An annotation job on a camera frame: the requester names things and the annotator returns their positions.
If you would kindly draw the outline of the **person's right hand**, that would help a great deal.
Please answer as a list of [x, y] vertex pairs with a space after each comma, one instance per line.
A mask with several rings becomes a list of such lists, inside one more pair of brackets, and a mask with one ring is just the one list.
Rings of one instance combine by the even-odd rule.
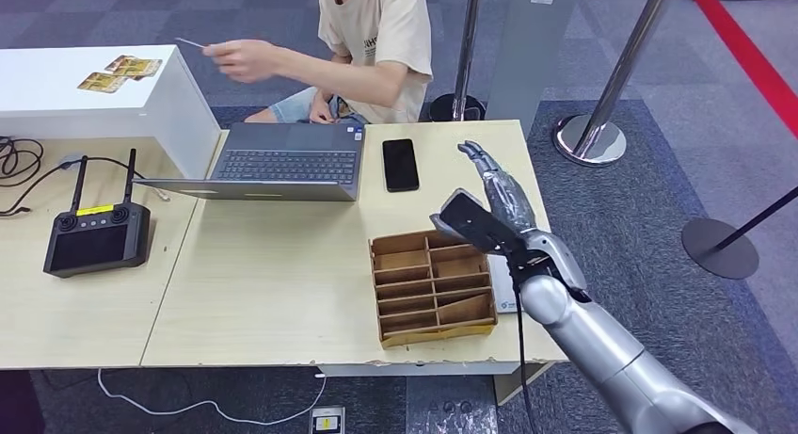
[[319, 89], [315, 92], [309, 112], [309, 121], [314, 123], [331, 124], [337, 121], [330, 108], [333, 95]]

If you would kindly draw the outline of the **person's left hand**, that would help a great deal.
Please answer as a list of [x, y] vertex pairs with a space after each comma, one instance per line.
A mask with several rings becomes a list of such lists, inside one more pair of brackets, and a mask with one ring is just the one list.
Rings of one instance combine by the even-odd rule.
[[263, 40], [231, 40], [202, 48], [218, 70], [241, 83], [254, 83], [276, 74], [279, 47]]

